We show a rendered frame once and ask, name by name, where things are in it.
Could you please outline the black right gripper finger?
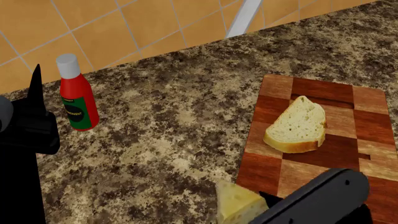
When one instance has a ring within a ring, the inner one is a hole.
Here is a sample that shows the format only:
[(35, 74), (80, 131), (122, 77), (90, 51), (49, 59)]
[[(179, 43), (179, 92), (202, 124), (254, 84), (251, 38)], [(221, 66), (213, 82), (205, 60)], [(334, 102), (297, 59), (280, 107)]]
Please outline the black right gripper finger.
[(276, 205), (277, 203), (279, 203), (280, 201), (283, 200), (283, 198), (281, 198), (281, 197), (277, 197), (275, 195), (268, 194), (266, 192), (259, 191), (259, 195), (265, 199), (267, 206), (269, 208), (273, 207), (274, 205)]

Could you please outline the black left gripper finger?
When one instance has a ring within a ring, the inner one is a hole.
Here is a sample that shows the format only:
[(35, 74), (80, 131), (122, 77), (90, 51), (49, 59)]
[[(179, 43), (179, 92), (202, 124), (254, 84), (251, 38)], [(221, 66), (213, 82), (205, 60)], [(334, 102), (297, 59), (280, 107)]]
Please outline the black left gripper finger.
[(27, 94), (27, 104), (29, 108), (35, 111), (35, 113), (46, 113), (42, 87), (42, 76), (39, 64), (37, 64), (32, 74), (29, 91)]

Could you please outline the yellow cheese wedge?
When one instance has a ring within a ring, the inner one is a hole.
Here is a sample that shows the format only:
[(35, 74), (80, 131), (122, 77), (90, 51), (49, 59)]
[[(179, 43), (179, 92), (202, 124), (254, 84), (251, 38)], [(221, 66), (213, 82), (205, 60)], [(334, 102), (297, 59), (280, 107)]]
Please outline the yellow cheese wedge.
[(249, 224), (269, 209), (266, 200), (238, 184), (216, 183), (217, 224)]

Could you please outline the slice of white bread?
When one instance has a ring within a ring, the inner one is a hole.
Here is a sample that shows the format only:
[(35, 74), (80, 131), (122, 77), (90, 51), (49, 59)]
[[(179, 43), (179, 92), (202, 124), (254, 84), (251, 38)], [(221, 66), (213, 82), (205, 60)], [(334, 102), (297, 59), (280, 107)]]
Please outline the slice of white bread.
[(299, 96), (265, 130), (263, 141), (289, 154), (316, 151), (325, 140), (326, 127), (325, 110), (306, 96)]

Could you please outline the red ketchup bottle white cap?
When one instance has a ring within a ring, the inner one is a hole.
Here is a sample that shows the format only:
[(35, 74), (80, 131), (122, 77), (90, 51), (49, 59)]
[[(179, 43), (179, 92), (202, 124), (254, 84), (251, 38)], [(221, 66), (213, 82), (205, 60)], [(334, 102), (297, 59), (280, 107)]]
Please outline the red ketchup bottle white cap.
[(74, 54), (63, 54), (56, 59), (60, 72), (60, 95), (73, 129), (86, 131), (100, 120), (91, 85), (82, 75)]

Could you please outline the checkered wooden cutting board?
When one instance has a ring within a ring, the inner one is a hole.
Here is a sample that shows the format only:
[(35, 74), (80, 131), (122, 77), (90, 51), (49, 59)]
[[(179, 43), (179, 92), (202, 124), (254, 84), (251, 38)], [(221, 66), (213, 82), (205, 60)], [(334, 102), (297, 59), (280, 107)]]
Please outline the checkered wooden cutting board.
[[(298, 96), (326, 113), (326, 139), (311, 152), (285, 154), (263, 141), (266, 128)], [(378, 89), (267, 74), (262, 80), (237, 184), (286, 197), (329, 168), (368, 177), (374, 224), (398, 224), (398, 153), (386, 97)]]

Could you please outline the white metal bar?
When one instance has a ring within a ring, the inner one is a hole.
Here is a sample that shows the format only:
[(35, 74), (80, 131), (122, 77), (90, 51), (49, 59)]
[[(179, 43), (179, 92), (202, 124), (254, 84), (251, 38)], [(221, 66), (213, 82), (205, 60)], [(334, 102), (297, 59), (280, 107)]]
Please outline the white metal bar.
[(261, 4), (262, 0), (244, 0), (226, 33), (225, 39), (246, 33)]

